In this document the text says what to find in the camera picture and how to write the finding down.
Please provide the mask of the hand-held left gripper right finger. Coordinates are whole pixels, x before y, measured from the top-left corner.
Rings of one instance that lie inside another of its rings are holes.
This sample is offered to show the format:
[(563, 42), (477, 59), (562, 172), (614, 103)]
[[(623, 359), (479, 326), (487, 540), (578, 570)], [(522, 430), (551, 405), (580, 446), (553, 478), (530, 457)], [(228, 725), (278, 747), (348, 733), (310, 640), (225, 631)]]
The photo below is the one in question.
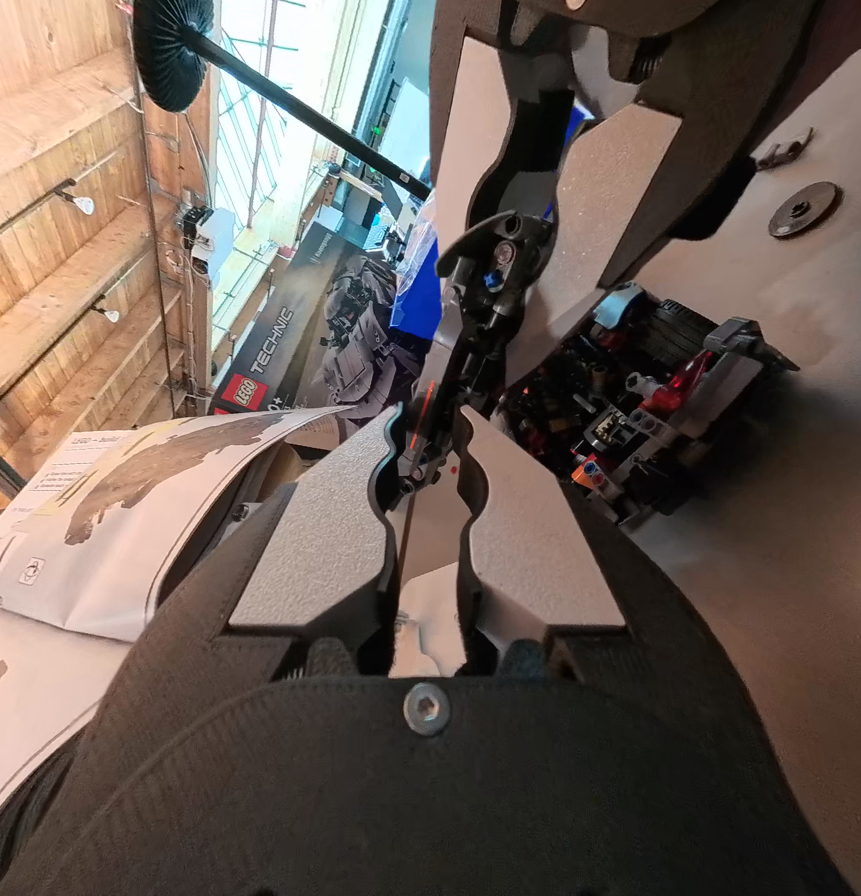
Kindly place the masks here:
[(619, 633), (626, 620), (559, 480), (472, 408), (459, 409), (459, 626), (517, 641)]

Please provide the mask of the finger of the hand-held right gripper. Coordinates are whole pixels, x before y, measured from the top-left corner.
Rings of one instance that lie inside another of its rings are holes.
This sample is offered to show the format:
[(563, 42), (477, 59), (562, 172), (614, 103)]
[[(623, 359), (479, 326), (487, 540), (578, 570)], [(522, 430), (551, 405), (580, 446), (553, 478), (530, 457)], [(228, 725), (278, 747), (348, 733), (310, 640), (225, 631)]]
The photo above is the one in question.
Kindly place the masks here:
[(550, 208), (540, 268), (501, 318), (516, 338), (567, 338), (579, 325), (579, 85), (567, 61), (462, 44), (434, 176), (437, 272), (455, 289), (460, 259), (488, 271), (496, 228)]
[(681, 118), (631, 104), (572, 142), (559, 174), (548, 260), (508, 345), (506, 388), (537, 368), (604, 296), (600, 279), (681, 125)]

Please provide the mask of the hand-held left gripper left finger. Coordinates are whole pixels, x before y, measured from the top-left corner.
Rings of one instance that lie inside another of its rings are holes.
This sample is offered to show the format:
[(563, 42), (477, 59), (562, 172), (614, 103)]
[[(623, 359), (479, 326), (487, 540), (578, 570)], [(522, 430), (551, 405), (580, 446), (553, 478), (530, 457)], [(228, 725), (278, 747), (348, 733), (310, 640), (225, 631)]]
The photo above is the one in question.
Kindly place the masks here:
[(388, 511), (401, 497), (403, 406), (385, 409), (299, 481), (232, 611), (232, 633), (392, 659), (400, 575)]

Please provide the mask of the grey and black lego door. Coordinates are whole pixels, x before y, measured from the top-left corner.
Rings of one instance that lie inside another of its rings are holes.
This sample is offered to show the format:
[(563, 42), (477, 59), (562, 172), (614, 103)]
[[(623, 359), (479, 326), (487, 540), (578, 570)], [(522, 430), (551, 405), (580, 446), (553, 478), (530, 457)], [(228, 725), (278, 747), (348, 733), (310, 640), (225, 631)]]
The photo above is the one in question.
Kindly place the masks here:
[(486, 218), (440, 255), (441, 319), (413, 397), (404, 406), (401, 489), (435, 483), (464, 406), (489, 418), (505, 388), (506, 351), (526, 295), (548, 260), (552, 224), (514, 210)]

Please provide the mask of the grey lego car model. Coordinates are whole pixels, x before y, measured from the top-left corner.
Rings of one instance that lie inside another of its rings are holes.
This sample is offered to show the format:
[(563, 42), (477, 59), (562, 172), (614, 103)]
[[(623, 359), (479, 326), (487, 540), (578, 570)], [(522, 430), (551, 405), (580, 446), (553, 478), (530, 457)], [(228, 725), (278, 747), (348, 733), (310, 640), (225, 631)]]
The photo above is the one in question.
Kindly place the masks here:
[(499, 406), (527, 454), (616, 525), (680, 509), (766, 385), (800, 366), (760, 324), (618, 285)]

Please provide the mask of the scattered small lego pieces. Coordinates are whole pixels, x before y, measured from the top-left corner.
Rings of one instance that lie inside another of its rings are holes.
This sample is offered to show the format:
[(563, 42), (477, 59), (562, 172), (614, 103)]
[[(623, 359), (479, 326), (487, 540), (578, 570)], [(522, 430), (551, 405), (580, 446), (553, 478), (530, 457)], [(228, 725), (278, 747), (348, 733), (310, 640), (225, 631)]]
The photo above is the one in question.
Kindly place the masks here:
[(796, 162), (812, 142), (815, 133), (815, 128), (807, 127), (792, 138), (774, 140), (755, 157), (756, 170), (768, 171)]

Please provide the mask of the lego set box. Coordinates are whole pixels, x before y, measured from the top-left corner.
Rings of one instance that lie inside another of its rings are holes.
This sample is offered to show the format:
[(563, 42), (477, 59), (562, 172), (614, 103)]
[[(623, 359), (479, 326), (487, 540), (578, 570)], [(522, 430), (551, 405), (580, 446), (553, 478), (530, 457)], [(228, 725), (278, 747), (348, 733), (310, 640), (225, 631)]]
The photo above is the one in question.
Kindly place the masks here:
[(389, 265), (311, 224), (220, 376), (210, 413), (334, 407), (351, 433), (409, 402), (430, 342), (393, 326), (396, 286)]

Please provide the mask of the clear plastic bag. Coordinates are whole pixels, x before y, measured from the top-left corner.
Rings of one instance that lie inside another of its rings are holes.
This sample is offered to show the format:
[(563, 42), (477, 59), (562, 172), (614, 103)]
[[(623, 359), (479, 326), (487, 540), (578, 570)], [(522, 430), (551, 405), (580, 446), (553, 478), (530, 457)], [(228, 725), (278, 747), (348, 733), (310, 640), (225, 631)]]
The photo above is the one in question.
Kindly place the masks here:
[(395, 267), (396, 298), (404, 296), (419, 283), (436, 279), (438, 233), (436, 228), (437, 196), (431, 189), (418, 211), (405, 243), (401, 261)]

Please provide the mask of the black pole with pleated disc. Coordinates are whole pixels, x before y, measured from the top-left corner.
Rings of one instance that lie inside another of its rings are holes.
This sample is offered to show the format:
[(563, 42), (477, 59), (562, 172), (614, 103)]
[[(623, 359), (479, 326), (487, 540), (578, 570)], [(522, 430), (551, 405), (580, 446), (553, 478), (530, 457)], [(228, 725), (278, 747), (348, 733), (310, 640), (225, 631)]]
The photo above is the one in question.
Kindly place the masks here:
[(134, 60), (147, 94), (164, 111), (186, 111), (197, 97), (211, 63), (237, 82), (331, 141), (420, 201), (431, 188), (382, 156), (268, 76), (212, 41), (213, 3), (135, 1), (132, 13)]

